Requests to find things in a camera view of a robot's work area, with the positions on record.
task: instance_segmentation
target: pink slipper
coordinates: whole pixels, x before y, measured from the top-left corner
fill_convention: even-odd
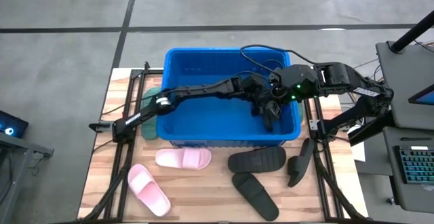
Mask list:
[[[170,202],[167,196],[144,166],[136,164],[131,167],[128,172],[128,185],[136,197],[156,216],[162,217],[169,212]]]
[[[155,155],[155,161],[159,166],[201,170],[210,163],[211,152],[198,148],[161,149]]]

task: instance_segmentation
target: robotic arm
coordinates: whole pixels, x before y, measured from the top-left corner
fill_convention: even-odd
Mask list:
[[[261,115],[267,131],[272,132],[272,122],[279,120],[281,107],[292,101],[329,94],[354,92],[361,95],[357,104],[334,119],[318,123],[320,138],[336,135],[339,128],[353,125],[366,116],[385,113],[393,97],[393,91],[382,83],[362,77],[353,68],[339,62],[321,63],[313,67],[294,64],[277,68],[266,80],[250,73],[242,79],[236,75],[210,85],[182,86],[164,90],[152,97],[150,103],[134,115],[113,123],[113,141],[124,143],[132,130],[155,115],[165,115],[184,100],[214,96],[222,99],[238,98],[252,102],[252,115]]]

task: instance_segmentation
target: gray floor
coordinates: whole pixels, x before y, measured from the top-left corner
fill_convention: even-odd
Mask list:
[[[0,29],[120,27],[128,0],[0,0]],[[237,24],[409,24],[434,0],[136,0],[130,26]],[[376,57],[375,43],[405,29],[129,33],[120,67],[162,67],[180,46],[263,43],[292,48],[318,62],[355,66]],[[21,193],[14,223],[70,221],[77,215],[118,33],[0,34],[0,110],[30,122],[26,139],[56,149]],[[434,39],[430,30],[419,41]],[[293,63],[302,61],[293,58]],[[377,62],[361,67],[371,75]],[[370,216],[432,223],[431,214],[385,204],[387,178],[360,175]]]

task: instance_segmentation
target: blue plastic bin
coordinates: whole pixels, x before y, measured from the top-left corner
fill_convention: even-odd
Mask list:
[[[265,48],[250,48],[245,53],[272,69],[273,61],[290,65],[288,54]],[[215,83],[241,71],[269,75],[269,71],[249,62],[239,48],[174,48],[165,57],[162,90],[177,86]],[[157,118],[157,134],[180,147],[263,147],[281,145],[300,135],[296,102],[282,108],[282,116],[265,130],[262,116],[251,114],[252,104],[237,98],[195,98]]]

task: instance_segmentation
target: black slide sandal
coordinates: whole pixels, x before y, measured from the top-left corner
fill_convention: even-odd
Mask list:
[[[229,156],[231,172],[272,172],[285,165],[286,152],[282,147],[267,147]]]
[[[279,216],[279,209],[265,191],[264,186],[250,173],[235,173],[232,183],[238,192],[267,221],[274,221]]]
[[[304,177],[307,166],[311,161],[314,146],[315,141],[311,138],[306,138],[301,147],[300,155],[292,156],[288,159],[288,175],[290,176],[288,187],[297,185],[297,183],[299,183]]]

